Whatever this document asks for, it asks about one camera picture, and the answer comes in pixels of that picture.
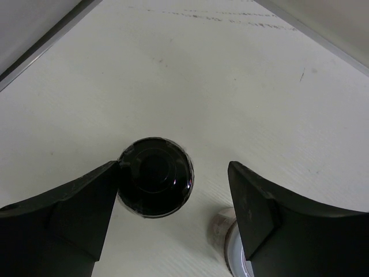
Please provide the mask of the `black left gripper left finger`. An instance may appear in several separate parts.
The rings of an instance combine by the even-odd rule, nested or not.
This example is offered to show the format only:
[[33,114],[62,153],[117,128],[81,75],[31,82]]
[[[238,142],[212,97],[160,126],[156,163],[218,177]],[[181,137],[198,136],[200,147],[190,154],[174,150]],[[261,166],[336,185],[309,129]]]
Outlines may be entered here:
[[118,191],[110,161],[66,184],[1,208],[1,276],[91,276]]

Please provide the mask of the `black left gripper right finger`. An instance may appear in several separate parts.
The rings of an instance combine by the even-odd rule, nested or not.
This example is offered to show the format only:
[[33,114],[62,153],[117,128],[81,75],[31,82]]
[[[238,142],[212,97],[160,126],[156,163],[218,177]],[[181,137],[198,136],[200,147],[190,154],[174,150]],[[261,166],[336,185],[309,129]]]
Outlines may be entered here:
[[368,213],[306,198],[236,161],[228,180],[255,276],[368,275]]

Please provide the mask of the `black knob cap grinder bottle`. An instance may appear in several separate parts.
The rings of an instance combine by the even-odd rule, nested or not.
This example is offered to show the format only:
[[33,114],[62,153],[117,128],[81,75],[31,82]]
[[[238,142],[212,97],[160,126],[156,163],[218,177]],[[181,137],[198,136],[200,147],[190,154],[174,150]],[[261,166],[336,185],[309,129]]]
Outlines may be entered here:
[[119,201],[130,212],[157,219],[180,210],[194,186],[193,163],[176,142],[147,137],[128,146],[118,159]]

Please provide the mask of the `white lid orange label jar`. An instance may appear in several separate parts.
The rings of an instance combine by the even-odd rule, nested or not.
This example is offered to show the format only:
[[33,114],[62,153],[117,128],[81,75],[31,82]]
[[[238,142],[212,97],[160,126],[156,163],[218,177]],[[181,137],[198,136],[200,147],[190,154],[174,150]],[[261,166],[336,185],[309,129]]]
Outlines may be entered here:
[[254,275],[251,262],[244,255],[234,208],[224,208],[212,217],[207,240],[216,259],[224,264],[232,276]]

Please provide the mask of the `aluminium table edge rail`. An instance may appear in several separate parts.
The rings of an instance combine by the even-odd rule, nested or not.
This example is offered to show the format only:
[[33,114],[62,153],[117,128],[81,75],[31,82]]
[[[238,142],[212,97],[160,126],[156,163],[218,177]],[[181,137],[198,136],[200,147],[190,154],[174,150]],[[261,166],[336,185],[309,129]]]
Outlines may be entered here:
[[1,90],[100,1],[1,1]]

